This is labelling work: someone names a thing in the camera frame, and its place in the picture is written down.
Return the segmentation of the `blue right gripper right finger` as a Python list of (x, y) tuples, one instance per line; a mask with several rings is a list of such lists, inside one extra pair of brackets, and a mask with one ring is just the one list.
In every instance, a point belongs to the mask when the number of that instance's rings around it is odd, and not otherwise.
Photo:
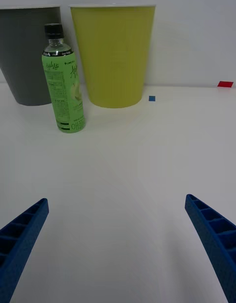
[(236, 226), (192, 194), (185, 210), (229, 303), (236, 302)]

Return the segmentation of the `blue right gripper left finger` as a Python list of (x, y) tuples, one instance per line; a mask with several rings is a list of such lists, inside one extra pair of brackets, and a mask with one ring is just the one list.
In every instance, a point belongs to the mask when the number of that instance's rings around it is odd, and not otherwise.
[(0, 230), (0, 302), (10, 302), (48, 214), (43, 198)]

